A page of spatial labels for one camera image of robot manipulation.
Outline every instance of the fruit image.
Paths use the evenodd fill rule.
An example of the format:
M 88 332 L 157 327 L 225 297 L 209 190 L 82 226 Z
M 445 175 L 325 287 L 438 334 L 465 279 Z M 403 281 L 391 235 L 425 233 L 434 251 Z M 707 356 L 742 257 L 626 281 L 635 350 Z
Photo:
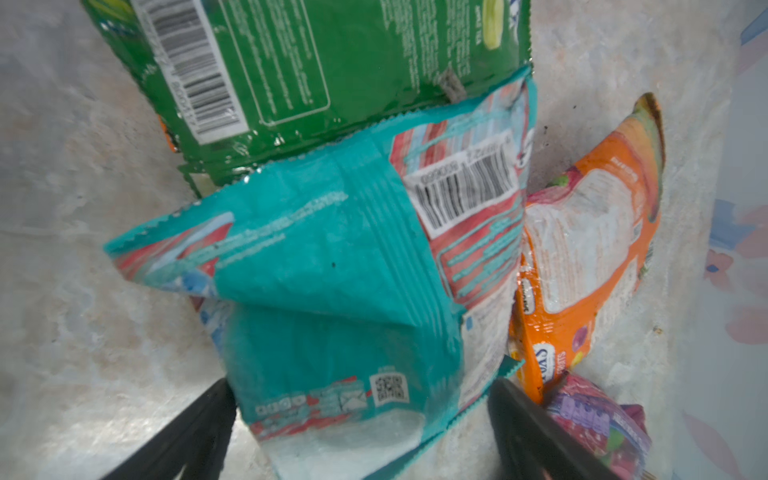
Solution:
M 573 189 L 576 188 L 579 181 L 584 178 L 584 174 L 576 167 L 571 167 L 549 182 L 546 188 L 528 196 L 529 203 L 554 204 L 566 198 Z
M 579 350 L 581 346 L 584 345 L 584 342 L 587 340 L 588 332 L 589 330 L 587 329 L 586 326 L 582 326 L 580 329 L 576 330 L 576 334 L 574 335 L 573 345 L 571 345 L 574 352 Z
M 504 33 L 504 0 L 483 0 L 482 42 L 488 50 L 502 46 Z
M 571 362 L 571 367 L 570 368 L 573 368 L 576 365 L 578 365 L 579 363 L 581 363 L 581 360 L 583 358 L 584 358 L 584 352 L 577 353 L 576 356 L 574 357 L 573 361 Z

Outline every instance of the green snack wrapper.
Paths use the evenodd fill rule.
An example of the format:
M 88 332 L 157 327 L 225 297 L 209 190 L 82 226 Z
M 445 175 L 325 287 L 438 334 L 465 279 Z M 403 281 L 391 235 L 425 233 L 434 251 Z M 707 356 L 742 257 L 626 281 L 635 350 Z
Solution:
M 447 104 L 449 70 L 468 98 L 486 93 L 530 61 L 528 1 L 82 3 L 196 164 L 182 167 L 187 180 L 216 170 L 221 186 L 243 167 Z

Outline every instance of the brand logo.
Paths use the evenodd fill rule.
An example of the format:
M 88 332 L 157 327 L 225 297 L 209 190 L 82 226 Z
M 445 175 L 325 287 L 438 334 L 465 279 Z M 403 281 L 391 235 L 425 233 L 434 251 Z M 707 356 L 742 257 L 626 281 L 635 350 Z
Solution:
M 554 378 L 554 347 L 549 343 L 537 343 L 533 345 L 533 351 L 541 370 L 541 378 L 544 383 L 550 382 Z

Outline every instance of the barcode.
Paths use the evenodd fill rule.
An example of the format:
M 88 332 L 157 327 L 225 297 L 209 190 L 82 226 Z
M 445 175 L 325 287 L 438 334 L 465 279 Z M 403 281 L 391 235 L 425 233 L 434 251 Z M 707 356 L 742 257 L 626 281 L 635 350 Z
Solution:
M 200 0 L 134 0 L 144 33 L 200 144 L 248 130 Z
M 371 375 L 373 403 L 378 407 L 390 402 L 409 403 L 408 382 L 401 373 L 389 372 Z
M 473 164 L 462 164 L 456 173 L 433 183 L 416 184 L 415 192 L 429 226 L 440 230 L 516 188 L 504 151 L 498 149 Z

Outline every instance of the orange candy wrapper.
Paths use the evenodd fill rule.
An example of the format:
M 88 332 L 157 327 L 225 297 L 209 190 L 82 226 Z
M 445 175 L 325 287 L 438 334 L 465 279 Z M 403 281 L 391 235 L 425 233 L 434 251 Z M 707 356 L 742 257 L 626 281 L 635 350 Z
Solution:
M 592 152 L 528 198 L 510 334 L 526 393 L 600 341 L 647 271 L 658 228 L 664 132 L 653 94 Z

